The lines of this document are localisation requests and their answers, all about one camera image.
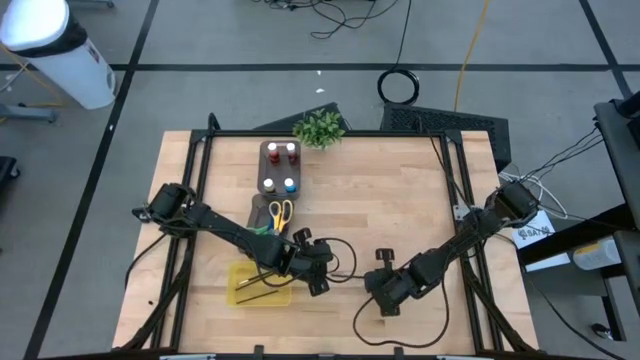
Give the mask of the black perforated panel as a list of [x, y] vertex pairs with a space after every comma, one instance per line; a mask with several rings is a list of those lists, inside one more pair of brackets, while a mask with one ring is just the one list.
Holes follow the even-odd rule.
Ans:
[[485, 131], [490, 140], [497, 172], [512, 161], [507, 119], [451, 112], [409, 105], [386, 104], [381, 130]]

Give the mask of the yellow-handled scissors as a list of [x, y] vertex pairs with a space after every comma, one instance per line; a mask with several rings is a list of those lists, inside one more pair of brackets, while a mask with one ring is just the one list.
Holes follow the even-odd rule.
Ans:
[[283, 232], [283, 230], [293, 217], [293, 202], [288, 199], [282, 201], [272, 201], [269, 204], [269, 213], [272, 218], [273, 232], [275, 234], [280, 234]]

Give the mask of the green plant in white pot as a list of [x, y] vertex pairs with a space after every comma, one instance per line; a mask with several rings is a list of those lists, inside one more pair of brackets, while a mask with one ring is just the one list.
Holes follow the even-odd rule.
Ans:
[[305, 113], [293, 126], [293, 135], [309, 148], [324, 150], [340, 142], [346, 133], [341, 127], [340, 113], [326, 111], [324, 108]]

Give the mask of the grey metal floor bar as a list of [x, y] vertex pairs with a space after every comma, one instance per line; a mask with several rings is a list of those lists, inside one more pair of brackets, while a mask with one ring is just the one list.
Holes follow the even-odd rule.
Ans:
[[0, 103], [0, 118], [42, 120], [54, 123], [57, 120], [57, 114], [51, 109], [12, 106]]

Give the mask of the black floor object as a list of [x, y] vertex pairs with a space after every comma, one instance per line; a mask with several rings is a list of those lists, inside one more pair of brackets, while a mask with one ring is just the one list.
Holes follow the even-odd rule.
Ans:
[[6, 196], [14, 181], [21, 175], [18, 162], [9, 156], [0, 156], [0, 201]]

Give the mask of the white container with yellow label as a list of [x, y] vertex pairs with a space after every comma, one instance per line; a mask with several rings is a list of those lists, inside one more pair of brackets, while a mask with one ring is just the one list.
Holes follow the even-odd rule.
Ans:
[[573, 252], [573, 262], [582, 270], [596, 270], [621, 263], [621, 258], [612, 237], [578, 248]]

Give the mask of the black equipment cart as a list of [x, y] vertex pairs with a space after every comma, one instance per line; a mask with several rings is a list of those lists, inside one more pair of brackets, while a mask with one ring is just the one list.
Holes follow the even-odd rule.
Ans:
[[603, 279], [626, 278], [640, 313], [640, 91], [625, 100], [594, 106], [595, 127], [611, 160], [624, 203], [576, 221], [520, 250], [526, 265], [612, 237], [621, 263], [598, 269]]

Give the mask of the yellow translucent plastic bin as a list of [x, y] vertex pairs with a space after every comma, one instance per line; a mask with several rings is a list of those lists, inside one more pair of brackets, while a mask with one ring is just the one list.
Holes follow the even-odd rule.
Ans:
[[[237, 284], [250, 277], [258, 275], [255, 265], [248, 261], [235, 262], [229, 268], [226, 299], [227, 304], [231, 307], [286, 307], [292, 301], [292, 288], [287, 285], [284, 287], [270, 287], [263, 281], [257, 282], [240, 291], [236, 291]], [[271, 290], [279, 290], [279, 293], [270, 295], [248, 303], [236, 305], [236, 302], [251, 296], [259, 295]]]

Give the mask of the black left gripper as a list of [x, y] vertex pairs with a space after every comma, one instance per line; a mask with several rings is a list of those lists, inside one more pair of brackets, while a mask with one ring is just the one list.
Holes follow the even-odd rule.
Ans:
[[309, 228], [293, 234], [298, 248], [289, 264], [289, 273], [308, 285], [311, 296], [319, 296], [330, 290], [327, 264], [333, 260], [333, 254], [324, 238], [312, 240], [311, 236]]

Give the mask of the white trash can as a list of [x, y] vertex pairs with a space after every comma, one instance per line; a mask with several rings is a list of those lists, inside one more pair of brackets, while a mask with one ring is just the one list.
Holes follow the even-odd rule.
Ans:
[[0, 44], [87, 110], [115, 100], [115, 73], [67, 0], [10, 0], [0, 17]]

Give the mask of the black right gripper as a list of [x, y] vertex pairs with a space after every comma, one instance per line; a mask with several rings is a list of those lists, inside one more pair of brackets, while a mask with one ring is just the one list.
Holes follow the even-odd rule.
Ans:
[[394, 251], [391, 248], [375, 250], [377, 260], [383, 262], [381, 268], [364, 274], [364, 285], [380, 308], [382, 316], [399, 316], [400, 304], [411, 294], [415, 283], [405, 269], [394, 269]]

